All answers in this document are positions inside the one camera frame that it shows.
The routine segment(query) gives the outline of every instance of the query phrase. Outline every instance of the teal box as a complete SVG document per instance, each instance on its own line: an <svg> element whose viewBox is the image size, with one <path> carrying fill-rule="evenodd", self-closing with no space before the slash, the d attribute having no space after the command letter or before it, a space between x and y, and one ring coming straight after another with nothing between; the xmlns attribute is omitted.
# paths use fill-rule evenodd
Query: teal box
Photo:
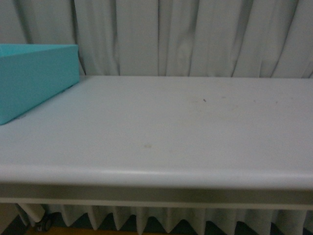
<svg viewBox="0 0 313 235"><path fill-rule="evenodd" d="M78 82L77 45L0 44L0 125Z"/></svg>

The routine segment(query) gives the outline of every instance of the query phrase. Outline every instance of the pleated curtain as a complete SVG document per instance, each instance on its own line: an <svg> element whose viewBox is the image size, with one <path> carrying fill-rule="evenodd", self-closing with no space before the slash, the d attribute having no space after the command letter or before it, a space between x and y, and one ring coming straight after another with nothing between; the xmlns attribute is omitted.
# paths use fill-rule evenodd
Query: pleated curtain
<svg viewBox="0 0 313 235"><path fill-rule="evenodd" d="M313 0L1 0L0 43L78 44L82 75L313 77ZM137 215L169 232L198 234L213 221L228 235L243 221L260 235L313 232L312 211L46 205L67 225L88 213L97 229Z"/></svg>

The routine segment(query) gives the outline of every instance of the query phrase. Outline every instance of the gray curtain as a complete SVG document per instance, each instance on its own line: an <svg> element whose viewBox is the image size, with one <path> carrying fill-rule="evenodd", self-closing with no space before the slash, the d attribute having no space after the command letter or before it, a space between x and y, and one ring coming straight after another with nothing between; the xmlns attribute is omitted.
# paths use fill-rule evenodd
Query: gray curtain
<svg viewBox="0 0 313 235"><path fill-rule="evenodd" d="M312 77L312 0L2 0L0 43L78 44L81 74Z"/></svg>

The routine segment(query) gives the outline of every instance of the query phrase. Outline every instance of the white surface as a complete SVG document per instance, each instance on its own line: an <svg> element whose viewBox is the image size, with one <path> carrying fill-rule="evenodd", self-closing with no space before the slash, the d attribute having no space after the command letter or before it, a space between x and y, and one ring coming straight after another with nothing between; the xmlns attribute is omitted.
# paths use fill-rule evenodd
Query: white surface
<svg viewBox="0 0 313 235"><path fill-rule="evenodd" d="M0 182L313 189L312 88L91 77L0 126Z"/></svg>

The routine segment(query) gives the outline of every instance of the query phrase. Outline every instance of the white table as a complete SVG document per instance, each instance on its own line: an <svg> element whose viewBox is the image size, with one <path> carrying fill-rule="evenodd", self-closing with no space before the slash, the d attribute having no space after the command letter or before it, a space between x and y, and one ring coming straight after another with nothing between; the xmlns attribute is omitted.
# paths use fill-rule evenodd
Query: white table
<svg viewBox="0 0 313 235"><path fill-rule="evenodd" d="M312 192L312 79L84 77L0 126L1 202L312 209Z"/></svg>

